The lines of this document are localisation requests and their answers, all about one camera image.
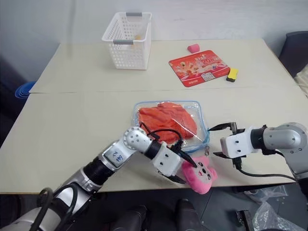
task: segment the yellow sponge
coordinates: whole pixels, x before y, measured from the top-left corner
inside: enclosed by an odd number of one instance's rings
[[[235,82],[238,72],[239,72],[238,69],[230,68],[230,72],[229,72],[228,77],[227,77],[226,80],[227,80],[227,81],[230,81],[230,82]]]

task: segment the pink stuffed toy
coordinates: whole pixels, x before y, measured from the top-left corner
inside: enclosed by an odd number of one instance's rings
[[[217,179],[216,171],[207,167],[209,160],[205,156],[193,158],[197,167],[193,167],[189,162],[184,161],[182,171],[190,187],[199,194],[206,194],[214,180]]]

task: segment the white wall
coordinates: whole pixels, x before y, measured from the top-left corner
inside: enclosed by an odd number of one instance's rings
[[[153,13],[153,39],[263,38],[308,30],[308,0],[0,0],[0,52],[36,80],[59,42],[100,42],[118,11]]]

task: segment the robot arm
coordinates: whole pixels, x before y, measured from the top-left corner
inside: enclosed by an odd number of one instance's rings
[[[165,142],[159,143],[149,138],[143,129],[129,128],[119,140],[100,152],[93,161],[61,185],[54,193],[54,198],[46,213],[43,214],[39,228],[42,231],[59,231],[63,224],[75,220],[89,205],[92,196],[103,186],[104,182],[136,152],[150,158],[152,164],[162,175],[179,183],[185,183],[176,176],[182,158],[196,166],[195,162],[178,146],[168,148]],[[41,217],[42,210],[41,207],[33,209],[2,230],[36,231],[38,227],[34,227],[33,224],[37,218]]]
[[[298,123],[286,123],[276,128],[250,127],[237,129],[235,123],[217,125],[210,130],[230,127],[233,135],[220,139],[225,158],[241,158],[262,150],[264,155],[275,154],[278,149],[308,198],[308,137],[307,129]]]

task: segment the label on robot arm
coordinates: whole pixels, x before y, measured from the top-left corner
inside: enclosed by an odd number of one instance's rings
[[[105,157],[116,167],[120,167],[126,161],[126,155],[120,149],[113,147],[108,150]]]

